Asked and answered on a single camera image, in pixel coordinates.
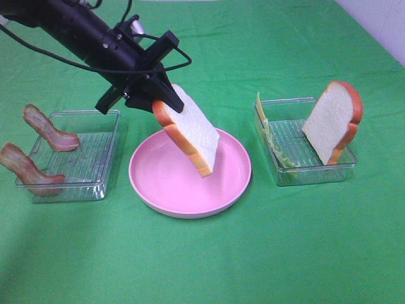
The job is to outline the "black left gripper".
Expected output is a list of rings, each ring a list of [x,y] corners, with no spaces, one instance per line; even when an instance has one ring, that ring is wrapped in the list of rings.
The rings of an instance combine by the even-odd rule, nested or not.
[[[101,75],[112,83],[112,87],[101,97],[96,109],[106,114],[121,98],[125,106],[149,113],[153,102],[160,100],[177,113],[184,103],[175,92],[161,60],[175,47],[178,38],[167,31],[150,47],[142,49],[120,28],[111,29],[103,21],[95,22],[97,43],[106,44],[95,61],[104,72]]]

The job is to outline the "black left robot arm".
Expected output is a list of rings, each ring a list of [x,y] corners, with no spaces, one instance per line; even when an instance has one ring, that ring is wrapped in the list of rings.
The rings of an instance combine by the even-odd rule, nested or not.
[[[88,1],[1,1],[1,16],[27,27],[39,27],[69,49],[111,87],[96,104],[106,114],[120,98],[126,106],[152,111],[161,100],[177,113],[184,108],[162,64],[162,59],[178,49],[179,39],[171,32],[144,49],[139,42],[147,37],[138,15],[122,18],[110,28]]]

